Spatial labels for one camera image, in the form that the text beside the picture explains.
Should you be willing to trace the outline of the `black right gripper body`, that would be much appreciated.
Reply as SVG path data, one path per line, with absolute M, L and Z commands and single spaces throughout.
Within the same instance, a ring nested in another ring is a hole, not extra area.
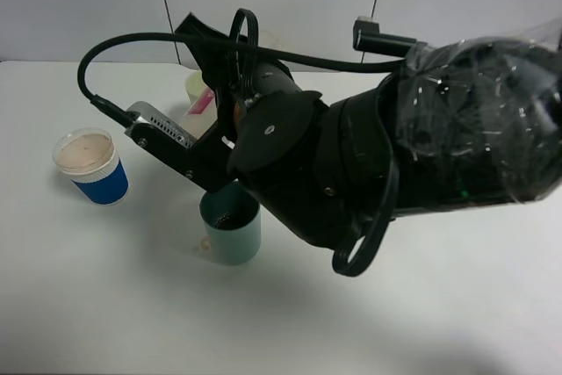
M 241 117 L 241 109 L 228 87 L 214 94 L 217 119 L 189 153 L 191 181 L 209 192 L 219 191 L 234 180 L 227 171 L 227 161 L 236 142 L 237 123 Z

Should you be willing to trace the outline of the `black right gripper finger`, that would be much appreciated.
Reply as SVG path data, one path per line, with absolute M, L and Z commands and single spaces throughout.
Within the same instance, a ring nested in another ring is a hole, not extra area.
M 245 12 L 236 12 L 230 27 L 229 34 L 220 32 L 189 12 L 184 20 L 174 31 L 175 35 L 187 35 L 202 40 L 231 41 L 234 43 L 246 43 L 246 37 L 242 34 L 242 27 L 246 21 Z M 238 94 L 244 93 L 246 82 L 246 57 L 244 53 L 225 47 L 206 47 L 205 45 L 188 45 L 195 62 L 203 72 L 205 82 L 210 81 L 215 85 L 226 85 L 230 90 Z

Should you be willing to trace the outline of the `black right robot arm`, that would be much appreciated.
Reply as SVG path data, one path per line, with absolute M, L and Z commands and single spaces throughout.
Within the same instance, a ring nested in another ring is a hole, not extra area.
M 257 54 L 257 20 L 229 33 L 189 15 L 177 28 L 218 100 L 218 120 L 184 155 L 209 192 L 237 180 L 305 242 L 354 277 L 398 217 L 528 203 L 561 183 L 561 25 L 528 37 L 444 47 L 357 21 L 352 63 L 375 88 L 327 105 L 280 54 Z

